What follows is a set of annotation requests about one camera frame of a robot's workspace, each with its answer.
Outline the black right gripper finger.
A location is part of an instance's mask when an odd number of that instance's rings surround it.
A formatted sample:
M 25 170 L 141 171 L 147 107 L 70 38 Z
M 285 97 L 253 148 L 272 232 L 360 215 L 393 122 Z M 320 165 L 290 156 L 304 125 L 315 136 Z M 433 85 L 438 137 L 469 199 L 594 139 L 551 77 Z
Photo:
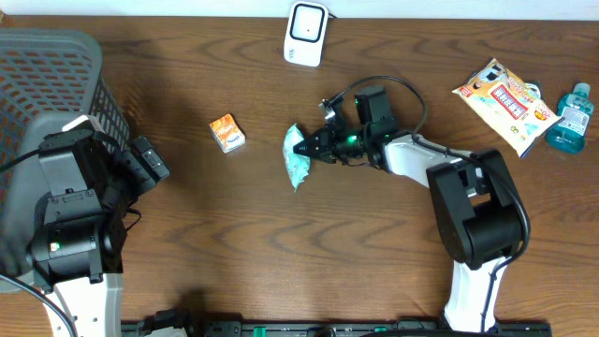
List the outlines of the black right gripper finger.
M 314 132 L 311 136 L 300 141 L 293 148 L 294 151 L 319 151 L 321 148 L 321 132 Z
M 322 160 L 321 151 L 317 150 L 316 148 L 295 147 L 293 149 L 293 151 L 295 154 L 303 155 L 303 156 L 309 157 L 314 160 L 318 160 L 318 161 Z

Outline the teal snack pack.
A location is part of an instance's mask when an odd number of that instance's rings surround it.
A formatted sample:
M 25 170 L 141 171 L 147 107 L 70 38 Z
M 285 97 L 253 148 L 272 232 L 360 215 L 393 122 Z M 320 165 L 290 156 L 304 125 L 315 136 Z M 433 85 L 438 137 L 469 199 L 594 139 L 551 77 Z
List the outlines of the teal snack pack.
M 301 183 L 309 175 L 311 159 L 307 156 L 296 154 L 294 146 L 304 140 L 302 133 L 296 124 L 293 124 L 286 132 L 283 142 L 283 156 L 285 160 L 285 168 L 289 176 L 289 180 L 294 188 L 298 190 Z

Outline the small orange packet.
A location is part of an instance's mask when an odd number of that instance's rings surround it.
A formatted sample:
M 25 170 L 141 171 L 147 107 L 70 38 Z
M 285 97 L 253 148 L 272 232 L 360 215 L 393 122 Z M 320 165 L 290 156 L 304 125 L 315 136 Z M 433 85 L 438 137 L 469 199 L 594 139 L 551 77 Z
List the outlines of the small orange packet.
M 230 113 L 211 122 L 210 129 L 225 154 L 241 147 L 246 142 L 244 133 Z

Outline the yellow snack bag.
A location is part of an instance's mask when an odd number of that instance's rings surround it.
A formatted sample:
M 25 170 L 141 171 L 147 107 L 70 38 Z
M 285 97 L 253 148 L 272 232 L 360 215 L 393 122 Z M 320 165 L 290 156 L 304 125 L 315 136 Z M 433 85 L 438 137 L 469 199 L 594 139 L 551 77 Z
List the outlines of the yellow snack bag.
M 524 157 L 562 118 L 507 67 L 493 58 L 453 90 L 490 128 Z

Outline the blue mouthwash bottle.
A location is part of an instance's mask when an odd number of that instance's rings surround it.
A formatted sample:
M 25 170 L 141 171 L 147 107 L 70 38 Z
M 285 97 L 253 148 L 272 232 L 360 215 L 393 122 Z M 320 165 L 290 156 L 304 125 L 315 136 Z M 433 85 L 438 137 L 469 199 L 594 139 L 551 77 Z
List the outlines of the blue mouthwash bottle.
M 549 145 L 569 154 L 578 154 L 584 149 L 585 135 L 594 111 L 590 93 L 591 86 L 580 82 L 572 93 L 560 99 L 557 115 L 561 120 L 546 134 Z

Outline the small green round-logo box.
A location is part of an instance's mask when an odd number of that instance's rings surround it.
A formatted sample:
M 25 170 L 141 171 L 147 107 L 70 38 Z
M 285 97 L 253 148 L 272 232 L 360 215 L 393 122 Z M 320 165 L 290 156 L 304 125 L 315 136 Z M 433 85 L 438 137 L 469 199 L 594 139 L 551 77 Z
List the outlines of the small green round-logo box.
M 526 86 L 528 89 L 530 89 L 534 95 L 536 97 L 538 97 L 539 99 L 541 99 L 543 97 L 542 95 L 542 91 L 540 89 L 540 86 L 538 85 L 537 82 L 526 82 Z

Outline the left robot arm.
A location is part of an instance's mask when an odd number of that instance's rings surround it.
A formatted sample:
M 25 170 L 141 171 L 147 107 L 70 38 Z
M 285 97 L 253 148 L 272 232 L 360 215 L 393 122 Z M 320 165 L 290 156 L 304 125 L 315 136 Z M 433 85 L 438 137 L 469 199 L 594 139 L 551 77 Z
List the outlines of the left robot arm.
M 38 160 L 49 191 L 27 247 L 56 336 L 121 335 L 124 218 L 170 174 L 145 137 L 126 149 L 92 129 L 51 134 Z

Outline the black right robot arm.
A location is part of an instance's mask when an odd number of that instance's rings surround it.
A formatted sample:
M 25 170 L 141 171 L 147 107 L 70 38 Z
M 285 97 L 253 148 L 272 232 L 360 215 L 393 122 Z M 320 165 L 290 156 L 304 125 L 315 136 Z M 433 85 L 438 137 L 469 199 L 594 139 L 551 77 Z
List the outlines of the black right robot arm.
M 496 333 L 493 313 L 505 269 L 528 247 L 531 225 L 501 153 L 452 150 L 400 128 L 387 90 L 359 90 L 360 126 L 341 114 L 343 95 L 323 100 L 326 123 L 293 147 L 294 154 L 348 165 L 361 157 L 370 167 L 426 187 L 440 239 L 454 261 L 443 319 L 450 330 Z

